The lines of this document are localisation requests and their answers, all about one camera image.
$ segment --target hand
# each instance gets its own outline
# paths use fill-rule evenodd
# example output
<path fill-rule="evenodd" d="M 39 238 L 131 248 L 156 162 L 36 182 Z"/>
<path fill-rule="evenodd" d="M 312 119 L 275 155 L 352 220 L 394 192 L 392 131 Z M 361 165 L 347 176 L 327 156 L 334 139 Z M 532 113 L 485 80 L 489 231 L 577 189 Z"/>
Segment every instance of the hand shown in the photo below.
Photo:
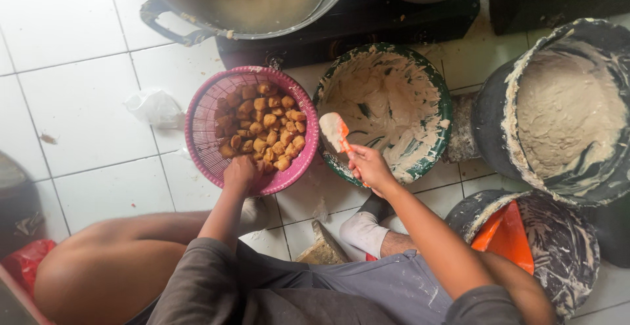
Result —
<path fill-rule="evenodd" d="M 263 163 L 258 162 L 255 166 L 251 157 L 241 155 L 234 159 L 223 172 L 223 179 L 226 189 L 235 189 L 246 193 L 260 180 L 263 174 Z"/>
<path fill-rule="evenodd" d="M 375 149 L 356 144 L 351 144 L 350 146 L 354 149 L 354 152 L 348 153 L 350 158 L 348 167 L 352 170 L 352 175 L 370 185 L 372 191 L 379 197 L 385 198 L 383 192 L 392 184 L 398 185 L 396 178 L 389 169 L 388 163 L 381 153 Z"/>

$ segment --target pot handle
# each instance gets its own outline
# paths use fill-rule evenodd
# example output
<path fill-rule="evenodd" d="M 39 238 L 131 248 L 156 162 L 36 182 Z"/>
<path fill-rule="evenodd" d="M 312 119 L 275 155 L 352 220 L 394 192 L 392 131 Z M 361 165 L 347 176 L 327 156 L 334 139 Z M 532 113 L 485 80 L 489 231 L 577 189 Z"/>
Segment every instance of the pot handle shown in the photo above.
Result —
<path fill-rule="evenodd" d="M 203 40 L 215 36 L 218 33 L 208 30 L 197 30 L 186 36 L 178 35 L 171 30 L 163 28 L 162 25 L 156 22 L 158 16 L 167 11 L 171 11 L 171 9 L 162 0 L 147 0 L 146 3 L 142 5 L 142 8 L 140 8 L 140 18 L 143 23 L 147 24 L 150 28 L 157 31 L 162 36 L 177 43 L 181 43 L 185 47 L 198 45 L 203 42 Z"/>

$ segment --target pink plastic basket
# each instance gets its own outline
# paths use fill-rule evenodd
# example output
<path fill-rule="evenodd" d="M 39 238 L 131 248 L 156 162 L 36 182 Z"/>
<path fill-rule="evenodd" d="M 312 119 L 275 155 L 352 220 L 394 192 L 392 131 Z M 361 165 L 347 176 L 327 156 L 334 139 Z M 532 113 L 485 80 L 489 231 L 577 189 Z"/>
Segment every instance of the pink plastic basket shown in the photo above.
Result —
<path fill-rule="evenodd" d="M 291 167 L 274 174 L 263 176 L 253 187 L 255 194 L 272 194 L 284 190 L 297 181 L 306 171 L 317 150 L 319 139 L 318 115 L 311 98 L 293 78 L 271 68 L 237 67 L 213 75 L 199 88 L 186 113 L 186 145 L 190 157 L 211 182 L 223 188 L 223 171 L 230 163 L 219 153 L 220 138 L 215 137 L 214 110 L 217 99 L 227 96 L 241 84 L 259 84 L 262 81 L 275 83 L 279 91 L 295 99 L 300 111 L 306 114 L 306 146 L 300 155 L 291 161 Z"/>

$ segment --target red plastic bag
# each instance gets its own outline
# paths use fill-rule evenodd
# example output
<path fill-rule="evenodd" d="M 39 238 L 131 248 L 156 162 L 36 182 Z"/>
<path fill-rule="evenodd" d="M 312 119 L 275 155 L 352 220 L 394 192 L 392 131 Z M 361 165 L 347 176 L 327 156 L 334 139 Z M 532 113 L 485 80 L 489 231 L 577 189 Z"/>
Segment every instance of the red plastic bag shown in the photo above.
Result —
<path fill-rule="evenodd" d="M 55 246 L 57 243 L 53 240 L 36 240 L 5 257 L 0 263 L 27 294 L 33 297 L 37 266 Z"/>

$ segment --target black bucket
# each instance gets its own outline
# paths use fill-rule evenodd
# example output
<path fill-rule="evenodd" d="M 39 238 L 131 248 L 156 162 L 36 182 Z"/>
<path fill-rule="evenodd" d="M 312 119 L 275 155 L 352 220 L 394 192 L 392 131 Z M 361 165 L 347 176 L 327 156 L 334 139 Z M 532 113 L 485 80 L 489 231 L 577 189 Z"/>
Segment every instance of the black bucket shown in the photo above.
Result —
<path fill-rule="evenodd" d="M 536 53 L 551 45 L 592 60 L 571 43 L 588 44 L 602 56 L 614 58 L 607 62 L 607 69 L 621 99 L 630 106 L 630 31 L 605 20 L 579 19 L 541 38 L 529 51 L 491 74 L 473 104 L 473 135 L 484 160 L 502 175 L 528 183 L 567 203 L 608 204 L 630 191 L 630 118 L 610 159 L 594 163 L 585 171 L 573 169 L 545 180 L 528 163 L 518 137 L 516 97 L 525 68 Z"/>
<path fill-rule="evenodd" d="M 470 244 L 488 218 L 516 200 L 523 218 L 536 277 L 556 308 L 559 323 L 586 302 L 599 271 L 595 229 L 577 209 L 537 190 L 486 190 L 460 201 L 445 222 Z"/>
<path fill-rule="evenodd" d="M 630 268 L 630 194 L 607 206 L 585 207 L 583 212 L 595 227 L 602 258 Z"/>

